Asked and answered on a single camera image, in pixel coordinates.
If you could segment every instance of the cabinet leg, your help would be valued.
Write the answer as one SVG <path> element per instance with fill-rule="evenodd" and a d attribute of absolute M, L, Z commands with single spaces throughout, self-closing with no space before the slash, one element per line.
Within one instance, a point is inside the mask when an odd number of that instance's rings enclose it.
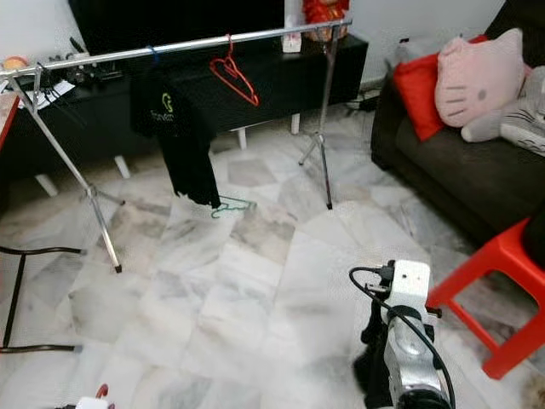
<path fill-rule="evenodd" d="M 301 123 L 301 114 L 294 113 L 291 116 L 291 134 L 299 135 L 299 124 Z"/>
<path fill-rule="evenodd" d="M 240 149 L 244 151 L 248 147 L 248 144 L 246 143 L 246 128 L 240 128 L 239 130 L 237 130 L 237 133 L 238 144 L 240 145 Z"/>
<path fill-rule="evenodd" d="M 127 162 L 125 162 L 125 158 L 121 155 L 116 156 L 113 160 L 116 161 L 116 165 L 118 166 L 119 173 L 121 173 L 121 176 L 123 179 L 129 179 L 130 178 L 130 170 L 127 166 Z"/>
<path fill-rule="evenodd" d="M 50 198 L 53 198 L 54 196 L 59 194 L 59 189 L 57 189 L 57 186 L 55 186 L 49 176 L 41 174 L 35 175 L 34 178 L 37 180 L 42 189 L 45 190 Z"/>

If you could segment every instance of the marble floor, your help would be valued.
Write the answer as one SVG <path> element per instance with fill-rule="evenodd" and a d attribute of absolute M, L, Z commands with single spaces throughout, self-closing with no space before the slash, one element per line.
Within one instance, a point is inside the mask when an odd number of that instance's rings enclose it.
<path fill-rule="evenodd" d="M 324 204 L 317 152 L 297 164 L 308 139 L 290 135 L 287 120 L 249 129 L 246 151 L 234 134 L 214 142 L 221 194 L 255 203 L 218 219 L 174 196 L 159 153 L 128 160 L 128 180 L 113 161 L 85 168 L 100 189 L 127 200 L 101 203 L 122 274 L 113 272 L 89 204 L 67 173 L 53 175 L 55 198 L 34 181 L 13 186 L 0 245 L 88 252 L 28 259 L 12 345 L 83 350 L 1 355 L 0 408 L 64 406 L 102 383 L 119 409 L 363 408 L 351 363 L 364 350 L 359 333 L 370 302 L 347 270 L 404 258 L 431 263 L 437 282 L 474 248 L 371 162 L 372 113 L 334 107 L 330 116 L 333 211 Z M 305 131 L 317 122 L 313 112 L 302 115 Z M 0 258 L 2 325 L 17 262 Z M 536 311 L 502 277 L 473 286 L 462 302 L 503 339 Z M 524 385 L 545 372 L 538 353 L 502 381 L 489 379 L 480 370 L 485 349 L 451 314 L 437 345 L 459 408 L 526 407 Z"/>

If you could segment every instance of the gray plush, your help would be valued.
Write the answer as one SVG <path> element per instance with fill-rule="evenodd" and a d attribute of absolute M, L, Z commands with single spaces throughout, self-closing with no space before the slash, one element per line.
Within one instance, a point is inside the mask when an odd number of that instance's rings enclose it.
<path fill-rule="evenodd" d="M 486 113 L 462 129 L 467 142 L 497 137 L 545 156 L 545 66 L 534 69 L 517 101 Z"/>

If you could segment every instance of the red hanger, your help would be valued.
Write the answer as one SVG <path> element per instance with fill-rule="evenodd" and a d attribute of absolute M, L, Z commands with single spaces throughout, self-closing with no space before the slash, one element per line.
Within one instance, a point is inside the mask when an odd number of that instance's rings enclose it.
<path fill-rule="evenodd" d="M 259 97 L 255 93 L 254 87 L 252 87 L 252 84 L 250 84 L 250 81 L 248 81 L 248 79 L 244 76 L 244 74 L 241 73 L 241 71 L 237 67 L 237 64 L 235 63 L 235 60 L 232 58 L 231 34 L 227 34 L 227 36 L 229 37 L 229 52 L 227 53 L 227 57 L 214 58 L 210 62 L 210 70 L 221 81 L 227 84 L 233 91 L 235 91 L 237 94 L 242 96 L 247 102 L 252 104 L 254 107 L 258 107 Z M 218 70 L 219 65 L 222 65 L 224 67 L 225 71 L 231 76 L 230 78 L 224 77 L 224 74 Z M 244 82 L 244 84 L 246 85 L 246 92 L 240 89 L 236 83 L 231 82 L 236 79 L 241 79 Z"/>

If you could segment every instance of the paper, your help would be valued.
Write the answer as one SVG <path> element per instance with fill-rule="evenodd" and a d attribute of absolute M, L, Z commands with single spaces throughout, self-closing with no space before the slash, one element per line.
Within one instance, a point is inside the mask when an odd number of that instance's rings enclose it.
<path fill-rule="evenodd" d="M 2 92 L 6 89 L 8 84 L 9 84 L 8 80 L 4 80 L 0 83 L 0 94 L 2 94 Z"/>
<path fill-rule="evenodd" d="M 57 91 L 57 94 L 64 95 L 65 93 L 67 93 L 71 89 L 76 88 L 76 86 L 73 85 L 73 84 L 70 84 L 68 81 L 62 80 L 58 84 L 56 84 L 53 88 L 54 88 L 55 91 Z M 31 99 L 31 101 L 33 101 L 32 98 L 33 98 L 34 92 L 33 91 L 27 91 L 26 94 Z M 54 100 L 57 99 L 57 98 L 55 98 L 53 96 L 53 94 L 48 94 L 48 98 L 49 98 L 49 101 L 51 101 L 51 102 L 53 102 Z M 38 95 L 37 95 L 37 109 L 40 110 L 40 109 L 43 109 L 45 107 L 48 107 L 49 106 L 49 101 L 45 98 L 45 94 L 42 91 L 40 91 L 38 93 Z M 19 101 L 19 109 L 23 109 L 24 107 L 25 107 L 25 105 L 23 104 L 23 102 Z"/>

